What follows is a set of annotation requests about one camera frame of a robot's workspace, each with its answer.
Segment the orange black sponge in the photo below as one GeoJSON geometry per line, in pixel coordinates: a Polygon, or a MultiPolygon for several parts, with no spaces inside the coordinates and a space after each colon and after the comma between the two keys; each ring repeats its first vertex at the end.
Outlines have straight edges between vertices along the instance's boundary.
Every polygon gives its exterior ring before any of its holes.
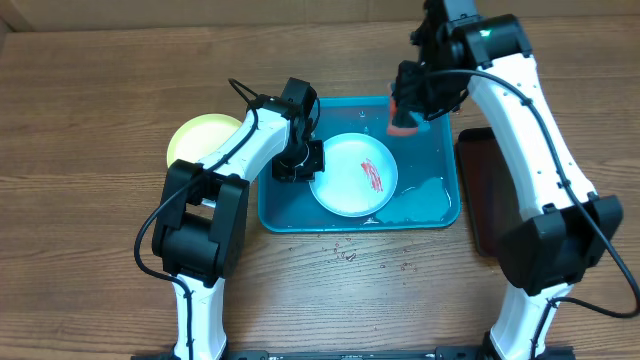
{"type": "Polygon", "coordinates": [[[387,85],[390,100],[390,115],[386,133],[393,137],[409,137],[418,133],[418,125],[410,113],[401,112],[394,97],[395,84],[387,85]]]}

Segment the light blue plate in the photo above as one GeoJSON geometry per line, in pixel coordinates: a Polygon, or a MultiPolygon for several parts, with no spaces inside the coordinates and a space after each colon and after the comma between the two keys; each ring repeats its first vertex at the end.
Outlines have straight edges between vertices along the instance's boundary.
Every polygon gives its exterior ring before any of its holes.
{"type": "Polygon", "coordinates": [[[343,217],[363,217],[383,208],[398,183],[389,149],[361,133],[343,133],[324,142],[324,170],[310,183],[325,209],[343,217]]]}

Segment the yellow plate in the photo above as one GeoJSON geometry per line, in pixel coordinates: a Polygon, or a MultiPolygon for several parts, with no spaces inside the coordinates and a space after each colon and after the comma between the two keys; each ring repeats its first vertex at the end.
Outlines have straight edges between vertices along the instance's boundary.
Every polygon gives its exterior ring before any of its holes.
{"type": "Polygon", "coordinates": [[[225,114],[203,114],[185,122],[172,136],[166,153],[170,167],[176,160],[196,163],[215,152],[242,123],[225,114]]]}

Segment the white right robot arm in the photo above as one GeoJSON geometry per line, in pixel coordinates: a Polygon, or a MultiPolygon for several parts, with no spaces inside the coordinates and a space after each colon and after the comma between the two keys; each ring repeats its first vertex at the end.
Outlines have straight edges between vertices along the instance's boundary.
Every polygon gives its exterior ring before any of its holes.
{"type": "Polygon", "coordinates": [[[471,1],[428,1],[411,34],[416,61],[399,65],[387,131],[421,124],[472,99],[487,118],[515,188],[520,223],[496,245],[508,286],[479,359],[570,359],[545,344],[558,307],[604,254],[623,211],[576,164],[544,97],[533,49],[519,20],[484,17],[471,1]]]}

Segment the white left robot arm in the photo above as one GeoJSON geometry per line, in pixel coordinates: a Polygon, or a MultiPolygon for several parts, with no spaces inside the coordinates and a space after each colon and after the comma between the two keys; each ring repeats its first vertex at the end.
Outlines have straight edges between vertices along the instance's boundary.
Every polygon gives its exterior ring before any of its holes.
{"type": "Polygon", "coordinates": [[[168,359],[223,359],[227,336],[224,283],[233,273],[246,233],[249,191],[265,168],[284,183],[310,182],[324,169],[323,144],[312,137],[320,100],[306,81],[290,78],[279,96],[258,94],[237,80],[247,104],[240,128],[196,162],[169,167],[159,206],[139,230],[135,247],[151,230],[160,272],[176,294],[178,338],[168,359]]]}

